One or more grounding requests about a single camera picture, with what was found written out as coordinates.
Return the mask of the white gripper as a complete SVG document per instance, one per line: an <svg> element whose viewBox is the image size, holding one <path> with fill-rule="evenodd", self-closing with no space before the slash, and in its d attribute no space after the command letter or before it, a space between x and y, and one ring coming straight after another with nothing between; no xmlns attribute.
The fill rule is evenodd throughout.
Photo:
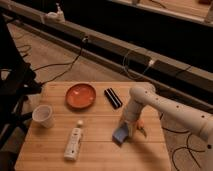
<svg viewBox="0 0 213 171"><path fill-rule="evenodd" d="M128 136L132 138L137 129L135 122L139 119L144 105L134 100L130 100L123 109L121 120L119 121L118 130L129 130Z"/></svg>

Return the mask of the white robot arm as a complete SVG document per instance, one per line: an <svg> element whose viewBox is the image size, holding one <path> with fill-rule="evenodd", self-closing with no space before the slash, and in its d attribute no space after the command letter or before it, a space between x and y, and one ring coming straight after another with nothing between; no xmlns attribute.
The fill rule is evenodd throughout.
<svg viewBox="0 0 213 171"><path fill-rule="evenodd" d="M143 108L149 105L163 114L168 114L205 141L207 146L213 146L212 114L162 97L155 92L153 87L136 85L130 88L129 94L130 99L123 109L119 122L119 126L127 131L129 137L132 137L135 132L135 125Z"/></svg>

